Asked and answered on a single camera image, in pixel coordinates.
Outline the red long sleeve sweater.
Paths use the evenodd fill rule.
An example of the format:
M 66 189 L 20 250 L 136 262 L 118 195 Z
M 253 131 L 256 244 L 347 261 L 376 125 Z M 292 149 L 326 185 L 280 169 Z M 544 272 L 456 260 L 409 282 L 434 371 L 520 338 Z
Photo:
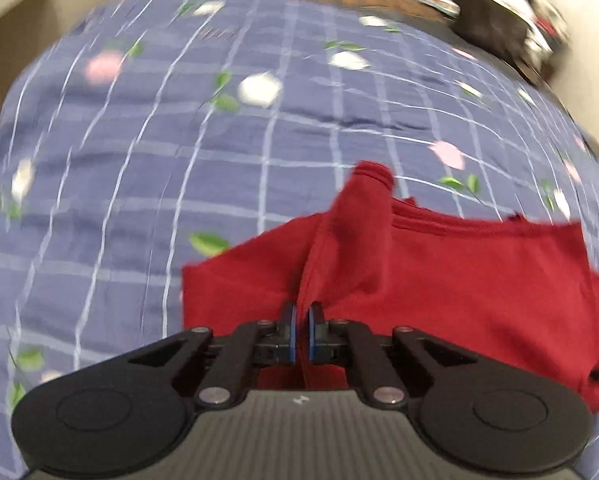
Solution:
M 186 327 L 219 334 L 321 304 L 388 334 L 398 325 L 561 382 L 599 411 L 599 273 L 579 222 L 470 220 L 397 200 L 360 162 L 331 208 L 182 270 Z

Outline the dark brown leather handbag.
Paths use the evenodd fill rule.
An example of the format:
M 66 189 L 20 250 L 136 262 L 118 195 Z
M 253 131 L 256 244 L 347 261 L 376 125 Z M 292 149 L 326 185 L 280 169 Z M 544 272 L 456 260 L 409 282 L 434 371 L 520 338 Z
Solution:
M 525 47 L 528 24 L 495 0 L 458 0 L 460 12 L 451 25 L 465 41 L 516 68 L 533 70 Z

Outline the blue checkered floral quilt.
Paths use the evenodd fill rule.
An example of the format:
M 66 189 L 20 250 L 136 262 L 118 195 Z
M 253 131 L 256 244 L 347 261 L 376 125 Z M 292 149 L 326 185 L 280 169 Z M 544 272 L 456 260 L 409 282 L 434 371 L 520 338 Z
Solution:
M 599 156 L 548 91 L 449 34 L 298 0 L 119 0 L 0 116 L 0 479 L 43 379 L 179 332 L 180 270 L 327 208 L 361 159 L 465 217 L 578 217 Z

